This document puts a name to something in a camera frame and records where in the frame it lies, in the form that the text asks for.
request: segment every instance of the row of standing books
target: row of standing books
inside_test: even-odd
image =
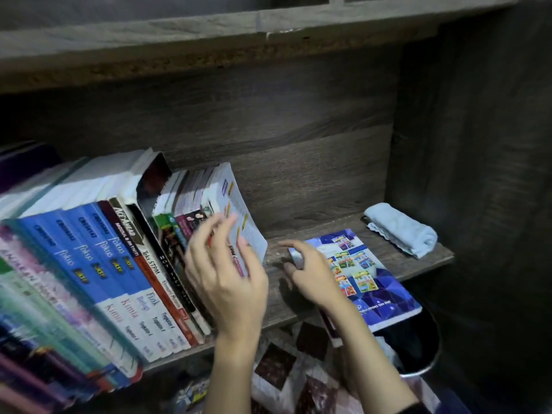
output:
[[[212,340],[184,275],[203,219],[238,213],[228,246],[244,276],[239,236],[267,250],[229,163],[172,172],[151,149],[62,162],[25,142],[0,148],[0,172],[0,400],[24,412],[126,387]]]

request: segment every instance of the folded light blue cloth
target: folded light blue cloth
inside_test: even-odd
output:
[[[371,206],[364,215],[371,221],[369,229],[416,258],[422,258],[437,244],[437,233],[431,226],[415,221],[389,203]]]

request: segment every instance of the shelf board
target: shelf board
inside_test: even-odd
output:
[[[399,281],[407,280],[442,265],[450,264],[454,260],[452,251],[440,243],[437,243],[435,249],[430,254],[421,259],[408,256],[393,244],[366,228],[366,224],[361,218],[362,216],[358,214],[340,218],[335,221],[319,224],[313,228],[297,231],[286,237],[305,240],[346,228],[352,229]],[[267,255],[264,261],[269,279],[268,305],[263,322],[264,330],[297,322],[315,313],[315,308],[310,302],[299,293],[293,292],[287,287],[286,277],[280,268],[280,264],[283,259],[289,258],[289,252],[286,248],[277,246],[277,242],[281,239],[285,238],[280,237],[269,240]],[[156,371],[190,355],[205,352],[211,349],[214,344],[214,342],[210,342],[173,354],[151,363],[146,367],[146,371]]]
[[[0,31],[0,73],[366,35],[438,24],[519,0],[368,0],[239,13]]]

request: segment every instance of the black bucket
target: black bucket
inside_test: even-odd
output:
[[[427,308],[407,320],[393,324],[374,333],[397,353],[402,367],[397,367],[402,377],[420,376],[428,372],[441,353],[441,334],[433,314]]]

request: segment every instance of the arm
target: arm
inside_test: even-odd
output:
[[[235,215],[208,218],[192,236],[184,256],[186,276],[213,315],[219,332],[205,414],[251,412],[253,361],[267,307],[268,278],[243,238],[238,248],[250,277],[239,276],[227,245],[235,223]],[[209,247],[213,230],[216,233]]]
[[[364,412],[397,414],[416,404],[418,399],[384,355],[354,303],[341,292],[326,257],[301,241],[284,241],[280,245],[302,254],[304,269],[297,270],[286,263],[286,274],[336,326]]]

